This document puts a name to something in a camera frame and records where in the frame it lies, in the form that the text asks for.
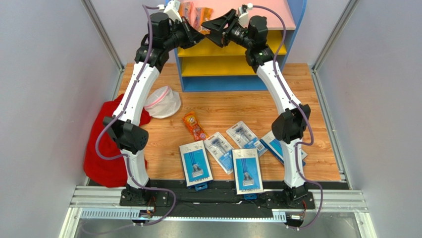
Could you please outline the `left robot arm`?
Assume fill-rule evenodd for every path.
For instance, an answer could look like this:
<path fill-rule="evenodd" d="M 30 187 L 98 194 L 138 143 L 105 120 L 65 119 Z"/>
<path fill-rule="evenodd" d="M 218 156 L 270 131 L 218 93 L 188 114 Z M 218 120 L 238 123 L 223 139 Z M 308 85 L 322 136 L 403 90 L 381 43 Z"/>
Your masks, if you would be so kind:
<path fill-rule="evenodd" d="M 140 128 L 142 111 L 152 85 L 176 48 L 195 46 L 204 35 L 190 25 L 187 18 L 172 19 L 167 13 L 149 16 L 148 33 L 136 51 L 133 75 L 121 104 L 112 116 L 103 120 L 104 130 L 120 150 L 127 171 L 126 188 L 121 193 L 123 206 L 147 205 L 158 191 L 150 187 L 144 149 L 149 133 Z"/>

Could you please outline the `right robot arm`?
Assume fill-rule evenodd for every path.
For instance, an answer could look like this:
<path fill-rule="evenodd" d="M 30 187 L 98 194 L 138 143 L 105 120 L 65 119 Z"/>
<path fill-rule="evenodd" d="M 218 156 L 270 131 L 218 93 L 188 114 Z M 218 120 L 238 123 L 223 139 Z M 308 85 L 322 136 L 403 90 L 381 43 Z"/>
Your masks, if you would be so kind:
<path fill-rule="evenodd" d="M 301 205 L 308 194 L 308 183 L 302 172 L 302 145 L 311 108 L 300 103 L 282 75 L 278 53 L 274 53 L 267 44 L 267 18 L 252 16 L 244 27 L 236 10 L 232 9 L 221 17 L 203 22 L 201 26 L 209 30 L 206 37 L 217 46 L 223 48 L 229 43 L 236 43 L 245 48 L 246 62 L 270 92 L 278 111 L 271 130 L 280 142 L 285 170 L 282 200 L 291 208 Z"/>

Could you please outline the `narrow orange razor pack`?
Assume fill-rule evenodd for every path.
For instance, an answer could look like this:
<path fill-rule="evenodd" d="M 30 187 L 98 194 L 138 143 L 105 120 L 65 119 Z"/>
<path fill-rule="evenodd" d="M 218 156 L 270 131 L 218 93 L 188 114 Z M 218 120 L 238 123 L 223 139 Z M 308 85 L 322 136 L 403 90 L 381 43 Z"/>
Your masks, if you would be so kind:
<path fill-rule="evenodd" d="M 210 30 L 202 26 L 202 23 L 209 21 L 213 13 L 212 8 L 208 7 L 196 7 L 195 8 L 195 18 L 193 23 L 193 28 L 200 32 L 201 34 L 207 35 L 210 33 Z"/>

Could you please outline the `orange BIC razor bag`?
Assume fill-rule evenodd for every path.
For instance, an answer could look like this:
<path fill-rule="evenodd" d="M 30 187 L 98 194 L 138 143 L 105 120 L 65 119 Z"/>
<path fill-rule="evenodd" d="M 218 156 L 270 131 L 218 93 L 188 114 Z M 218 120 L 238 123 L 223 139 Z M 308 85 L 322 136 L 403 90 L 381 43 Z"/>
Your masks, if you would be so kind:
<path fill-rule="evenodd" d="M 205 140 L 208 138 L 208 134 L 199 123 L 194 111 L 187 113 L 182 120 L 195 141 Z"/>

